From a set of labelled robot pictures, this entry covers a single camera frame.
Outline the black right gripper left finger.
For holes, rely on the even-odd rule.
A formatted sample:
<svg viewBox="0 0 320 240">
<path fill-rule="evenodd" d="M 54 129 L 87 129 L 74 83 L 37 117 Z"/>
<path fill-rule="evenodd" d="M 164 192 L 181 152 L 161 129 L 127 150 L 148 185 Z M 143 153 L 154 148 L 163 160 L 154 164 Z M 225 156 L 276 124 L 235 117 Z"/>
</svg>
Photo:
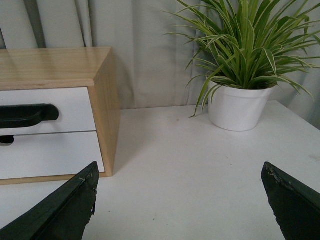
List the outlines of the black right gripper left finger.
<svg viewBox="0 0 320 240">
<path fill-rule="evenodd" d="M 97 162 L 0 230 L 2 240 L 80 240 L 95 214 Z"/>
</svg>

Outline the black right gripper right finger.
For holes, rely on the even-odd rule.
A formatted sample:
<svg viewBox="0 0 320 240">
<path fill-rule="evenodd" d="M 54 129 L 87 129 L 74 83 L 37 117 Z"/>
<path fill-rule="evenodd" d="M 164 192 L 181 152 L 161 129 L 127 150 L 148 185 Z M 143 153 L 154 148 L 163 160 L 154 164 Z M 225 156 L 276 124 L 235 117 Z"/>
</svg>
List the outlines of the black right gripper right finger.
<svg viewBox="0 0 320 240">
<path fill-rule="evenodd" d="M 320 194 L 265 162 L 261 180 L 268 203 L 286 240 L 320 238 Z"/>
</svg>

